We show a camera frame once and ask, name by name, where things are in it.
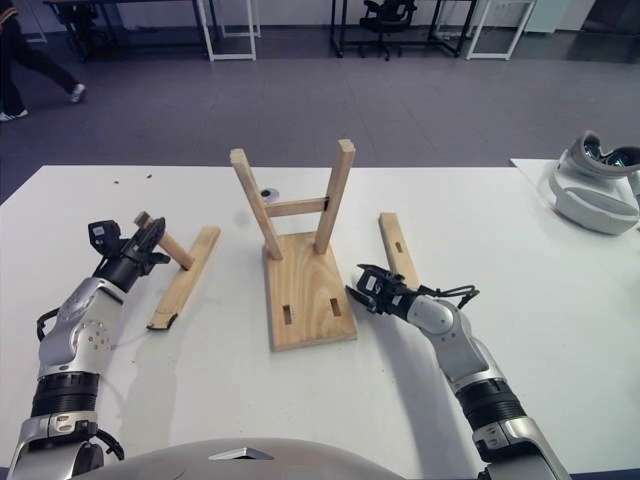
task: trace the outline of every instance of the rectangular slot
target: rectangular slot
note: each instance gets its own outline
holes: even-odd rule
[[[293,319],[291,318],[291,307],[289,305],[284,305],[282,307],[282,312],[284,313],[284,324],[291,325]]]
[[[331,310],[333,310],[334,317],[341,317],[342,312],[340,312],[340,305],[338,305],[338,300],[336,298],[332,298],[329,300],[331,303]]]

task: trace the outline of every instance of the black pants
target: black pants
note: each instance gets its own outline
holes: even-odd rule
[[[8,18],[2,24],[0,43],[0,110],[7,115],[17,115],[25,108],[20,92],[11,80],[13,60],[29,70],[46,75],[67,93],[71,93],[78,84],[69,72],[51,60],[47,54],[31,48],[22,36],[15,17]]]

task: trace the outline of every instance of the white desk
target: white desk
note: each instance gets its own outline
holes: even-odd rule
[[[323,191],[329,173],[254,170],[282,200]],[[206,438],[290,437],[408,478],[475,478],[469,428],[410,326],[354,306],[357,341],[269,351],[262,237],[231,168],[205,167],[43,167],[0,207],[0,465],[30,412],[35,320],[98,261],[87,223],[114,218],[131,234],[141,209],[166,216],[186,245],[203,223],[222,236],[169,332],[145,325],[176,266],[156,267],[131,292],[98,402],[101,427],[129,456]],[[398,212],[425,283],[482,291],[465,307],[475,333],[568,470],[640,467],[640,238],[559,222],[515,168],[356,168],[332,240],[345,281],[357,263],[386,265],[380,211]],[[286,232],[317,217],[276,220]]]

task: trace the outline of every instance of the office chair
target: office chair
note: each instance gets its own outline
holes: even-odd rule
[[[382,52],[386,54],[384,60],[389,61],[391,56],[387,46],[394,46],[398,49],[398,56],[402,56],[400,45],[393,42],[385,42],[384,35],[392,33],[404,32],[411,21],[413,13],[418,9],[415,6],[415,0],[384,0],[382,4],[378,4],[372,0],[365,0],[367,11],[364,17],[360,19],[360,26],[370,32],[377,33],[378,39],[370,42],[359,42],[358,53],[365,58],[364,46],[372,45],[378,49],[378,56]]]

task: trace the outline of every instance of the wooden plank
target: wooden plank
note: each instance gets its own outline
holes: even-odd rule
[[[265,255],[273,350],[354,340],[358,331],[331,246],[314,251],[315,232],[280,235],[283,260]]]
[[[171,285],[162,296],[158,307],[147,325],[150,330],[167,330],[178,318],[185,303],[191,295],[200,278],[200,274],[213,250],[213,246],[220,237],[218,227],[202,227],[198,237],[189,250],[189,255],[194,258],[193,265],[189,270],[180,270],[171,281]]]
[[[340,201],[344,193],[344,187],[347,184],[349,170],[353,165],[353,159],[356,156],[356,148],[351,140],[338,140],[338,161],[331,169],[331,177],[329,177],[329,185],[327,186],[327,194],[325,195],[329,201],[327,208],[320,216],[318,231],[316,232],[315,250],[317,253],[323,254],[327,251],[331,232],[336,223],[336,216],[340,208]]]
[[[273,222],[271,222],[269,215],[267,215],[267,210],[264,202],[262,201],[262,196],[260,195],[260,189],[258,188],[256,179],[253,177],[253,173],[251,173],[251,167],[249,166],[247,157],[244,154],[244,150],[241,148],[231,150],[230,157],[231,165],[233,165],[233,168],[238,175],[238,180],[240,180],[244,193],[247,195],[247,199],[249,200],[251,210],[253,210],[253,214],[258,221],[258,226],[264,235],[269,255],[275,260],[282,260],[282,250],[278,244],[276,230],[273,227]]]
[[[395,213],[381,213],[378,218],[384,249],[387,252],[389,267],[394,273],[404,277],[407,287],[417,289],[420,286],[418,274],[413,266],[407,242],[402,234],[398,216]]]
[[[309,198],[307,200],[295,200],[292,202],[278,202],[266,205],[267,215],[270,217],[286,217],[289,215],[301,215],[304,213],[323,212],[327,199]]]
[[[146,226],[151,222],[153,222],[153,218],[151,218],[151,216],[145,211],[140,212],[133,220],[133,223],[138,227]],[[167,252],[167,254],[178,262],[185,270],[189,270],[193,265],[193,257],[189,255],[187,251],[182,248],[182,246],[167,232],[164,232],[164,235],[158,242],[158,245],[160,245],[160,248]]]

